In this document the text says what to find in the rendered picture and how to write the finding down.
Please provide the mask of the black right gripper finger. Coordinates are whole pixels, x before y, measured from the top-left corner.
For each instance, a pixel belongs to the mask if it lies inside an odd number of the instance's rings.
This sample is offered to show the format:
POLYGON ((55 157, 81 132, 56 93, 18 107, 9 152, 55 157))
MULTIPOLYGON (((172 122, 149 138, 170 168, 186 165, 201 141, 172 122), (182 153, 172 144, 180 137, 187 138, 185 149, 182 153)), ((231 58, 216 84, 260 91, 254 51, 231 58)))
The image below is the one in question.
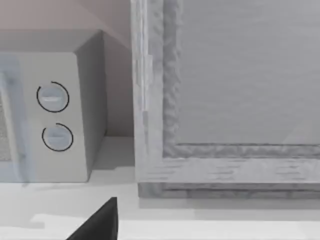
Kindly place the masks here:
POLYGON ((65 240, 118 240, 118 200, 111 197, 65 240))

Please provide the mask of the round pale microwave knob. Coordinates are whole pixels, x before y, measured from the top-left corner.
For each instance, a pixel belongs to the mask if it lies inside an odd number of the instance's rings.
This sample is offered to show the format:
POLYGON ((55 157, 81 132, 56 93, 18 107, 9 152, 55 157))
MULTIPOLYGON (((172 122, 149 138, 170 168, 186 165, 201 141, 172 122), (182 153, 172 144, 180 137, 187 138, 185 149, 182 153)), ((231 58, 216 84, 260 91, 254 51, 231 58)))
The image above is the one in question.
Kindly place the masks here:
POLYGON ((54 152, 64 152, 68 150, 74 142, 72 131, 62 123, 45 127, 41 134, 44 145, 54 152))
POLYGON ((38 87, 36 99, 45 111, 49 113, 60 113, 68 107, 70 95, 62 84, 51 81, 48 84, 38 87))

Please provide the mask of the pale microwave oven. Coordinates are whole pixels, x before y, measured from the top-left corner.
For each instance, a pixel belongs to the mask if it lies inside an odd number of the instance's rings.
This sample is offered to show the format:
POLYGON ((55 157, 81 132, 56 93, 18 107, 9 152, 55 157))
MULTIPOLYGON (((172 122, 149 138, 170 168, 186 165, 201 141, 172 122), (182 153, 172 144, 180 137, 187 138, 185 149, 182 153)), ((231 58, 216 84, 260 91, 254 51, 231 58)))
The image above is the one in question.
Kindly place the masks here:
POLYGON ((107 129, 104 36, 94 29, 0 30, 0 183, 82 183, 90 178, 107 129), (38 104, 51 81, 69 93, 68 107, 38 104), (46 127, 73 133, 63 152, 48 149, 46 127))

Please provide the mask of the grey cabinet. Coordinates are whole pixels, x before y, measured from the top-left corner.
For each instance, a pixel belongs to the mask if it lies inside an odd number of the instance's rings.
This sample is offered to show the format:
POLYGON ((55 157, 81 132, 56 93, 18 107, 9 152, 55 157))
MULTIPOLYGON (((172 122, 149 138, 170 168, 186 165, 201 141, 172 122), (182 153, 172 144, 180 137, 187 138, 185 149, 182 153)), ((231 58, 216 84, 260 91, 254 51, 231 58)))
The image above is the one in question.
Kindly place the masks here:
POLYGON ((320 0, 130 0, 141 198, 320 199, 320 0))

